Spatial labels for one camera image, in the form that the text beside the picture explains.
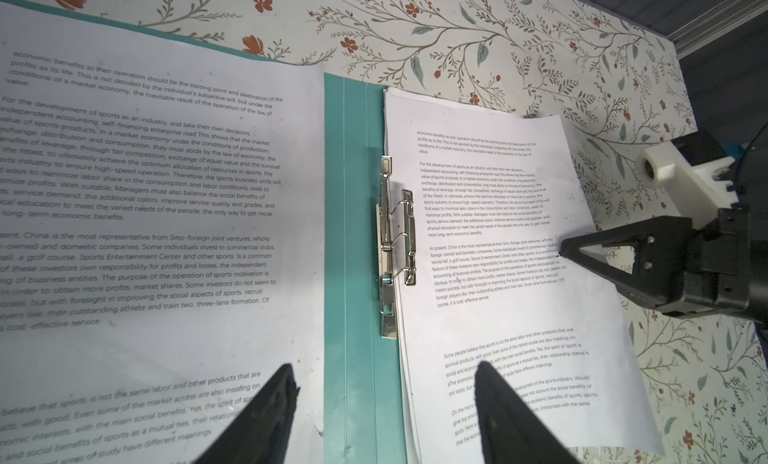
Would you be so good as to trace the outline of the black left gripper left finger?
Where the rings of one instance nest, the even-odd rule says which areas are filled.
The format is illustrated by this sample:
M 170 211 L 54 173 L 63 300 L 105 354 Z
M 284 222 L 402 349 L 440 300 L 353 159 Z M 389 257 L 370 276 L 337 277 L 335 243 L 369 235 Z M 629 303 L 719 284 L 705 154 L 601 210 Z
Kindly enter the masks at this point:
M 299 390 L 292 365 L 281 365 L 195 463 L 284 463 Z

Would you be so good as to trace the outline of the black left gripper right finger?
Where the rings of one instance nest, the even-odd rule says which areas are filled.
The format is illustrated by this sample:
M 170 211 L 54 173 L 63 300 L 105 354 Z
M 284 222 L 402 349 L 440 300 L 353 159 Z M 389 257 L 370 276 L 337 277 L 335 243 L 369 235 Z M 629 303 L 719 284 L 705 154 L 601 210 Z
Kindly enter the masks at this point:
M 475 403 L 485 463 L 577 463 L 486 361 L 475 373 Z

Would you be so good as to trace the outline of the white paper sheet underneath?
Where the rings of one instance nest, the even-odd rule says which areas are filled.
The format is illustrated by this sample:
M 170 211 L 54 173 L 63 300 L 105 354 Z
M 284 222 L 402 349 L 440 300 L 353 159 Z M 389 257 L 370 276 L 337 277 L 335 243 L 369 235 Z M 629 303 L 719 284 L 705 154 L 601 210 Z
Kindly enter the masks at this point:
M 393 185 L 413 194 L 398 329 L 410 460 L 478 463 L 487 361 L 565 446 L 661 453 L 616 288 L 559 254 L 594 221 L 559 116 L 385 94 Z

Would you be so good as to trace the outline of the silver metal folder clip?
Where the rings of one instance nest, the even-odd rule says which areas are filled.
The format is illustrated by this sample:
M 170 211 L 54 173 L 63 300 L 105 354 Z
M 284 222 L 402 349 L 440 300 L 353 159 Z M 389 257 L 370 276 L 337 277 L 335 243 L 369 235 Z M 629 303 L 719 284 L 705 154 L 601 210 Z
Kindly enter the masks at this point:
M 393 161 L 382 156 L 380 161 L 379 201 L 376 204 L 376 231 L 378 252 L 378 287 L 380 334 L 396 339 L 398 283 L 414 286 L 416 268 L 416 223 L 413 192 L 403 188 L 400 198 L 392 200 L 390 178 Z

